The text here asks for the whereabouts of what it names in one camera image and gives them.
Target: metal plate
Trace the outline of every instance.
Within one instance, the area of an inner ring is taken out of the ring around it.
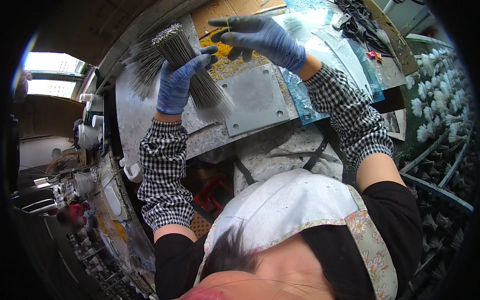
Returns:
[[[217,82],[235,103],[226,120],[229,136],[290,120],[273,68],[267,64]]]

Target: work glove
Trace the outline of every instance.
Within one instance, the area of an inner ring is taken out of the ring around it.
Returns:
[[[211,45],[202,49],[195,49],[195,58],[175,70],[165,61],[160,70],[160,89],[156,109],[159,113],[166,115],[179,115],[188,102],[188,89],[190,78],[201,68],[210,69],[212,64],[218,61],[216,55],[218,47]]]
[[[305,64],[307,53],[272,18],[266,16],[233,16],[208,20],[211,26],[228,26],[212,35],[212,42],[233,46],[228,54],[235,60],[252,59],[252,50],[265,55],[272,63],[298,73]]]

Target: white container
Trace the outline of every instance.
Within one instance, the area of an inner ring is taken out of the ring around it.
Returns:
[[[103,124],[103,116],[94,115],[92,118],[92,127],[99,127]]]
[[[80,94],[79,100],[80,102],[89,102],[92,100],[93,94]]]
[[[97,143],[97,129],[85,124],[78,125],[78,145],[82,149],[91,150]]]
[[[85,196],[95,189],[95,182],[93,181],[90,172],[78,172],[73,175],[73,186],[79,196]]]
[[[100,95],[90,94],[91,100],[87,102],[87,111],[103,112],[103,97]]]
[[[140,162],[137,162],[131,166],[127,166],[125,158],[122,158],[119,164],[120,167],[123,167],[123,172],[125,172],[125,175],[131,182],[140,183],[144,180],[142,176],[142,167],[140,166]]]

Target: black and white checkered sleeve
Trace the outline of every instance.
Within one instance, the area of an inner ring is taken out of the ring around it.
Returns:
[[[192,193],[180,182],[185,178],[187,139],[181,121],[152,120],[152,126],[140,141],[144,181],[137,196],[147,202],[142,215],[154,232],[167,224],[189,228],[193,219]]]
[[[305,85],[313,108],[330,114],[330,123],[340,138],[340,150],[355,170],[370,154],[392,156],[392,140],[382,117],[370,106],[368,95],[350,87],[342,71],[323,64]]]

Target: person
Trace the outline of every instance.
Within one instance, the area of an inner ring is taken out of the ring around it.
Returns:
[[[233,16],[212,41],[231,60],[258,51],[296,73],[313,107],[328,112],[340,148],[357,169],[358,189],[296,168],[246,187],[197,239],[189,229],[192,194],[185,177],[188,134],[181,114],[190,78],[216,61],[209,46],[179,69],[165,62],[155,116],[140,142],[144,181],[138,198],[154,232],[160,299],[394,299],[421,255],[415,198],[391,156],[393,145],[369,97],[341,71],[307,54],[273,19]]]
[[[80,231],[83,227],[91,231],[96,227],[95,214],[99,213],[97,209],[91,209],[88,201],[82,203],[75,202],[62,206],[56,218],[62,227],[70,227],[74,232]]]

